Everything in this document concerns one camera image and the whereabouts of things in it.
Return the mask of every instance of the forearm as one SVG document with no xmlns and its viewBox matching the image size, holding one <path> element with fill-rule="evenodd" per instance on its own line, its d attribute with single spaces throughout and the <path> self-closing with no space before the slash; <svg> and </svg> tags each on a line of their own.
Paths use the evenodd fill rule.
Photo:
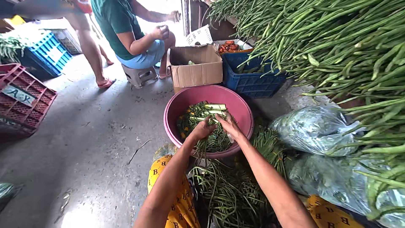
<svg viewBox="0 0 405 228">
<path fill-rule="evenodd" d="M 169 20 L 170 14 L 164 14 L 164 13 L 158 13 L 154 11 L 148 11 L 148 13 L 145 16 L 144 20 L 149 21 L 149 22 L 165 22 Z"/>
<path fill-rule="evenodd" d="M 312 217 L 287 182 L 254 148 L 245 136 L 237 139 L 260 188 L 274 209 L 280 224 L 289 227 L 317 227 Z"/>
<path fill-rule="evenodd" d="M 188 137 L 167 163 L 146 197 L 134 227 L 164 227 L 195 144 L 196 140 Z"/>
<path fill-rule="evenodd" d="M 149 11 L 145 7 L 143 7 L 143 5 L 139 4 L 139 2 L 136 0 L 132 0 L 131 5 L 132 5 L 132 12 L 136 16 L 144 19 L 145 21 L 158 23 L 169 20 L 170 17 L 169 14 Z"/>
<path fill-rule="evenodd" d="M 130 52 L 131 55 L 139 55 L 145 53 L 155 41 L 155 38 L 151 34 L 146 34 L 139 40 L 135 40 L 131 43 Z"/>
</svg>

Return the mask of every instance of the yellow patterned clothing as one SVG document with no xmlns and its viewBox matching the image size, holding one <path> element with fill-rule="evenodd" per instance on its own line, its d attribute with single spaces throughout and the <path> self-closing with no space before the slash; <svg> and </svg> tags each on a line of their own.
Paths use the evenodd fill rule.
<svg viewBox="0 0 405 228">
<path fill-rule="evenodd" d="M 319 196 L 311 195 L 307 204 L 319 228 L 364 228 L 349 214 Z"/>
<path fill-rule="evenodd" d="M 149 170 L 148 193 L 150 193 L 159 174 L 163 171 L 171 158 L 171 155 L 166 155 L 152 164 Z M 176 198 L 167 217 L 165 228 L 200 228 L 200 223 L 198 222 L 197 213 L 192 201 L 190 184 L 185 174 L 183 175 L 181 187 L 177 190 Z"/>
</svg>

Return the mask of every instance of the light blue shorts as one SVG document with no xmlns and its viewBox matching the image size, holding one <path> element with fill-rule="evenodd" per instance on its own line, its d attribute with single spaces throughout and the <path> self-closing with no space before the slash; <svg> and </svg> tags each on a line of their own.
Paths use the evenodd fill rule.
<svg viewBox="0 0 405 228">
<path fill-rule="evenodd" d="M 164 41 L 155 40 L 152 46 L 144 54 L 139 54 L 130 60 L 124 60 L 115 55 L 125 66 L 133 69 L 145 69 L 158 63 L 164 54 Z"/>
</svg>

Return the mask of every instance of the concrete floor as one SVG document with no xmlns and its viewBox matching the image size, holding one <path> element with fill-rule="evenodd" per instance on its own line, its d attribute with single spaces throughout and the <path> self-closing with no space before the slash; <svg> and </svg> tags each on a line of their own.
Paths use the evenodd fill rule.
<svg viewBox="0 0 405 228">
<path fill-rule="evenodd" d="M 83 55 L 68 69 L 46 83 L 59 95 L 39 130 L 2 145 L 0 181 L 22 190 L 0 213 L 0 227 L 130 227 L 147 195 L 154 152 L 170 142 L 162 120 L 174 94 L 171 79 L 131 89 L 120 64 L 114 64 L 104 73 L 117 82 L 101 91 Z M 273 119 L 292 110 L 285 100 L 288 89 L 248 103 L 256 115 Z"/>
</svg>

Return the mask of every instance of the green t-shirt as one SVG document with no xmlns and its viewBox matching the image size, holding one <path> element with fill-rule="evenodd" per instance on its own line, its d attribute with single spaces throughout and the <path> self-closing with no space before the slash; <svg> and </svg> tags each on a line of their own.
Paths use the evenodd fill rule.
<svg viewBox="0 0 405 228">
<path fill-rule="evenodd" d="M 128 0 L 92 0 L 91 2 L 96 21 L 115 54 L 124 60 L 134 58 L 135 56 L 127 51 L 117 37 L 117 33 L 130 31 L 134 32 L 137 40 L 144 36 Z"/>
</svg>

